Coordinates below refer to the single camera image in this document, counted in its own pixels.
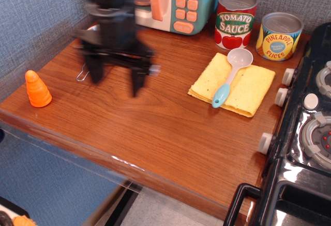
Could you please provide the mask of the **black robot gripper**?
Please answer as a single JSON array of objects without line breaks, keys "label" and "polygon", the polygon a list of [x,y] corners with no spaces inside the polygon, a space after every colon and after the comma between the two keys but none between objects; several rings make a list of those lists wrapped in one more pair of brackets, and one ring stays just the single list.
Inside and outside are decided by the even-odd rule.
[{"label": "black robot gripper", "polygon": [[81,40],[81,53],[92,82],[97,84],[102,80],[104,62],[130,68],[135,97],[144,86],[145,77],[158,75],[160,66],[151,62],[154,50],[137,37],[134,3],[107,9],[87,4],[86,9],[97,18],[99,30],[78,30],[76,36]]}]

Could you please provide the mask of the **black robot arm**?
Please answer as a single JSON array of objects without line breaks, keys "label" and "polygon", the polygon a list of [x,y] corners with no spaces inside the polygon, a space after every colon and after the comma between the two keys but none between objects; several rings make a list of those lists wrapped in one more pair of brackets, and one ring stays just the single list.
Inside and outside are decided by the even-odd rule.
[{"label": "black robot arm", "polygon": [[146,76],[157,75],[160,66],[152,63],[154,50],[137,37],[134,0],[94,0],[86,5],[98,25],[77,30],[84,67],[97,84],[103,79],[105,63],[131,71],[132,93],[137,95]]}]

